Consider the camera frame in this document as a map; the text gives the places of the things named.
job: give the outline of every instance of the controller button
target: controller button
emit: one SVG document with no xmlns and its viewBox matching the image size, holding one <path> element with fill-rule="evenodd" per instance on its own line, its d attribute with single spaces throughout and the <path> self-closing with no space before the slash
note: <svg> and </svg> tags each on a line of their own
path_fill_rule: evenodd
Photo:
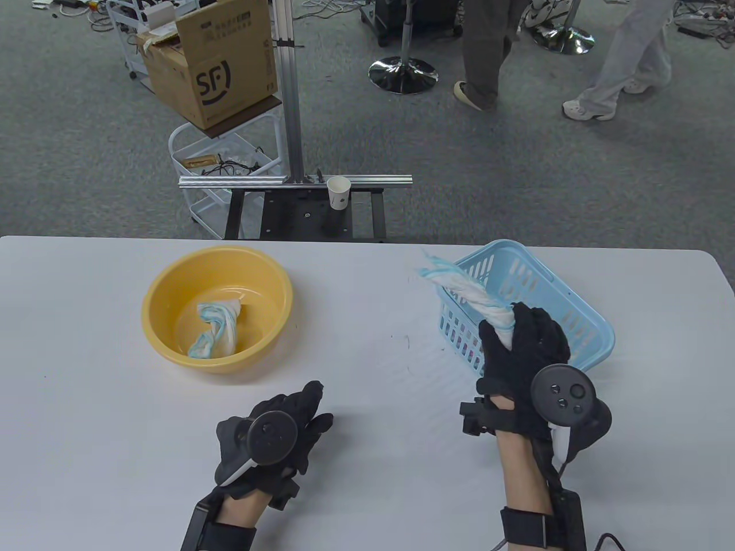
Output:
<svg viewBox="0 0 735 551">
<path fill-rule="evenodd" d="M 581 384 L 573 384 L 569 393 L 577 400 L 581 400 L 584 398 L 584 387 Z"/>
</svg>

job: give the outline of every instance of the gray pants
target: gray pants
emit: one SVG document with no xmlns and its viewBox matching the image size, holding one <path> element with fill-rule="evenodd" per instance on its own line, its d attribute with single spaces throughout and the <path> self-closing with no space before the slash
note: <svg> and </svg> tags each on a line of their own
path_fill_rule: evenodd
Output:
<svg viewBox="0 0 735 551">
<path fill-rule="evenodd" d="M 612 39 L 607 57 L 595 80 L 577 98 L 590 112 L 615 111 L 623 86 L 635 78 L 648 86 L 665 86 L 671 80 L 671 58 L 666 28 L 673 0 L 637 0 Z"/>
<path fill-rule="evenodd" d="M 480 109 L 498 99 L 498 76 L 530 0 L 465 0 L 465 94 Z"/>
</svg>

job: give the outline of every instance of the hand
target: hand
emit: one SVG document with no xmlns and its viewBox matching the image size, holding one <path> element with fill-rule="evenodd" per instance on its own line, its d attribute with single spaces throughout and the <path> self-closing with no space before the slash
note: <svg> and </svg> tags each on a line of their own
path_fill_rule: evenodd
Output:
<svg viewBox="0 0 735 551">
<path fill-rule="evenodd" d="M 547 439 L 548 426 L 531 403 L 531 382 L 544 367 L 568 362 L 569 344 L 562 328 L 546 310 L 516 303 L 513 314 L 511 350 L 503 346 L 488 322 L 480 323 L 485 371 L 477 381 L 477 392 L 490 396 L 499 409 L 515 409 L 518 429 L 524 436 Z"/>
<path fill-rule="evenodd" d="M 289 396 L 277 395 L 270 400 L 263 401 L 253 408 L 250 415 L 230 417 L 217 425 L 217 438 L 220 441 L 222 462 L 215 472 L 215 482 L 222 484 L 232 470 L 227 471 L 225 465 L 237 457 L 238 445 L 241 439 L 235 435 L 247 431 L 250 423 L 266 411 L 284 411 L 296 422 L 298 438 L 289 455 L 279 463 L 273 465 L 258 465 L 245 473 L 223 491 L 235 499 L 246 496 L 253 490 L 260 490 L 278 498 L 284 491 L 287 483 L 300 472 L 306 473 L 309 467 L 309 452 L 323 433 L 330 429 L 334 417 L 332 414 L 321 414 L 314 417 L 322 398 L 323 386 L 319 381 L 307 383 L 304 390 Z"/>
</svg>

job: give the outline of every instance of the light blue basket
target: light blue basket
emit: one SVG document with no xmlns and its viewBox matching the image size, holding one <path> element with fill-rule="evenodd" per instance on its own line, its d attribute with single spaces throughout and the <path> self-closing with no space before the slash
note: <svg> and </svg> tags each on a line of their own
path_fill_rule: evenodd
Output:
<svg viewBox="0 0 735 551">
<path fill-rule="evenodd" d="M 615 332 L 579 295 L 518 242 L 498 240 L 458 261 L 457 266 L 480 281 L 490 296 L 502 302 L 522 301 L 539 306 L 564 329 L 572 356 L 569 363 L 587 371 L 607 358 Z M 442 299 L 442 335 L 479 375 L 484 357 L 477 327 L 482 316 L 465 300 L 438 288 Z"/>
</svg>

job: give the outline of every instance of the yellow bowl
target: yellow bowl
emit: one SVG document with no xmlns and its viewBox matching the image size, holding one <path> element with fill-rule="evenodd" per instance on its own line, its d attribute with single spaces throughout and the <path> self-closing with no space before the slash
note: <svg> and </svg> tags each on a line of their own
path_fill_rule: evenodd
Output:
<svg viewBox="0 0 735 551">
<path fill-rule="evenodd" d="M 197 304 L 233 298 L 242 304 L 235 354 L 207 360 L 187 356 L 209 329 Z M 158 354 L 175 364 L 233 373 L 276 344 L 292 304 L 291 280 L 272 258 L 247 247 L 213 247 L 186 255 L 156 278 L 143 301 L 143 331 Z"/>
</svg>

